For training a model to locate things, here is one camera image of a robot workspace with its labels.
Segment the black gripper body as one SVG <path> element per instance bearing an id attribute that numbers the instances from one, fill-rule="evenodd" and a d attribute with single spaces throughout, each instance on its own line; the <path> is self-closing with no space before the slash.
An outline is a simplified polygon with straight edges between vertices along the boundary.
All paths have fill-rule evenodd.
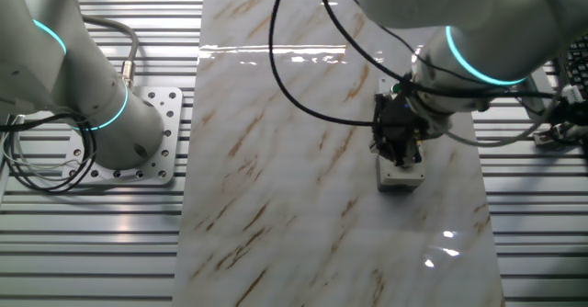
<path id="1" fill-rule="evenodd" d="M 374 105 L 371 148 L 383 158 L 390 158 L 392 151 L 404 158 L 409 143 L 441 136 L 430 121 L 413 112 L 403 93 L 396 97 L 390 93 L 376 94 Z"/>

